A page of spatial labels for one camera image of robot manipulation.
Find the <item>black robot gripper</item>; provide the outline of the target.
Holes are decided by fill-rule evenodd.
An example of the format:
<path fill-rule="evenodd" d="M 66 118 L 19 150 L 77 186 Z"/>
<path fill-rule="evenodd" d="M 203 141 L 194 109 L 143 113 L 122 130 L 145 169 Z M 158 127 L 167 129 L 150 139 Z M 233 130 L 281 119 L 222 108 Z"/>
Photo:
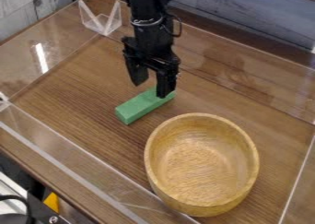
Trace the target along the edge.
<path fill-rule="evenodd" d="M 181 58 L 173 51 L 174 39 L 182 33 L 175 33 L 174 19 L 163 18 L 149 25 L 133 24 L 134 36 L 125 36 L 123 55 L 130 78 L 137 86 L 150 78 L 151 68 L 157 72 L 157 96 L 165 98 L 177 88 Z"/>

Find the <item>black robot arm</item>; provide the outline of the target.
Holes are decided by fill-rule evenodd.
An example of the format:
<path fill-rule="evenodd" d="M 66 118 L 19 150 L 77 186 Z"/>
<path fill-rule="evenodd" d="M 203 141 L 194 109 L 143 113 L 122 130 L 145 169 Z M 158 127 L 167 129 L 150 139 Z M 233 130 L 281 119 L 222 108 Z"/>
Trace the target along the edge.
<path fill-rule="evenodd" d="M 182 35 L 182 20 L 167 11 L 170 0 L 126 0 L 131 8 L 134 36 L 125 36 L 123 55 L 137 86 L 157 73 L 157 96 L 163 99 L 177 88 L 181 58 L 173 51 Z"/>

